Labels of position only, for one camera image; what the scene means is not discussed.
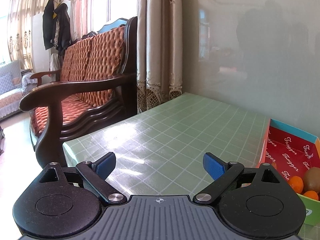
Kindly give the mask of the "small orange fruit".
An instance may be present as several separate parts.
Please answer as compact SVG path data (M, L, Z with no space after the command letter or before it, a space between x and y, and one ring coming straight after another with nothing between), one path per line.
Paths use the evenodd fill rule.
M309 190L303 193L303 196L319 201L319 195L316 191Z
M304 183L301 177L299 176L292 176L288 181L288 184L297 194L301 194L304 189Z

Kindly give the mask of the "sheer pink window curtain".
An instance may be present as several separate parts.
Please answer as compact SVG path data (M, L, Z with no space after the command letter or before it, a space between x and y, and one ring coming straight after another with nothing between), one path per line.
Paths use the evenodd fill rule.
M48 0L10 0L8 21L14 25L12 36L22 34L31 28L31 18L44 12ZM93 30L95 14L110 16L112 0L71 0L69 15L71 18L72 38L78 38Z

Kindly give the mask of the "colourful red-lined cardboard box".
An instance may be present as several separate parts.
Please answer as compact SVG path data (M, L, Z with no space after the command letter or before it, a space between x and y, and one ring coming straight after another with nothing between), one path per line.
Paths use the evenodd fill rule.
M292 176L303 179L312 167L319 168L319 138L301 129L271 119L264 136L258 164L271 164L288 181ZM319 224L319 201L298 194L306 207L305 224Z

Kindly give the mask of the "brown kiwi fruit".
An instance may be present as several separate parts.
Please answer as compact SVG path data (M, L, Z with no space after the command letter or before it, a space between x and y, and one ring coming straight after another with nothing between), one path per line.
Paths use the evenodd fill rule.
M304 191L320 192L320 168L312 167L303 176Z

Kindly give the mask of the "beige patterned curtain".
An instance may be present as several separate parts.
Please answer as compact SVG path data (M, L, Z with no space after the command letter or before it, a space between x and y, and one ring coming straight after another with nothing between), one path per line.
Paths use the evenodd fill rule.
M137 111L182 94L182 0L137 0Z

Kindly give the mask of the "dark wooden sofa bench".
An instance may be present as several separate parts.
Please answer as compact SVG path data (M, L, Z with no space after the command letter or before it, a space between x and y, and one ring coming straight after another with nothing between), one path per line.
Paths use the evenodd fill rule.
M124 25L125 53L118 74L99 81L61 82L59 79L38 85L21 99L20 109L31 114L31 142L41 167L52 161L67 166L64 142L137 114L137 18L129 19ZM114 97L107 104L86 111L81 122L63 125L63 99L76 93L108 89L114 90Z

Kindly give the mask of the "black jacket on rack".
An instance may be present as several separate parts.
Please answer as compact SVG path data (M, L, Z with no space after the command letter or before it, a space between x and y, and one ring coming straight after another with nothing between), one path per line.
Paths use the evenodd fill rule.
M57 7L54 0L48 0L43 13L43 42L46 50L55 48L60 56L71 44L71 25L67 4L61 3Z

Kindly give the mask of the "green checked tablecloth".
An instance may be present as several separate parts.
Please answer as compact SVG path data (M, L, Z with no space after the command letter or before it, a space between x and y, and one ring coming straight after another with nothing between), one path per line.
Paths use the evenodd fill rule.
M275 162L268 146L284 145L290 168L302 155L304 166L319 157L319 139L259 113L185 93L153 109L63 144L69 166L96 161L108 152L117 163L107 182L132 195L195 195L212 179L205 153L246 167Z

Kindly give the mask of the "orange quilted sofa cushion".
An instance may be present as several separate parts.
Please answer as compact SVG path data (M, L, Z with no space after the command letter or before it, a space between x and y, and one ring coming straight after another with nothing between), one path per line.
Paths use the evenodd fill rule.
M80 40L70 46L60 72L61 82L106 80L120 71L125 53L125 25ZM107 104L114 90L76 93L61 102L63 125L81 122L85 112Z

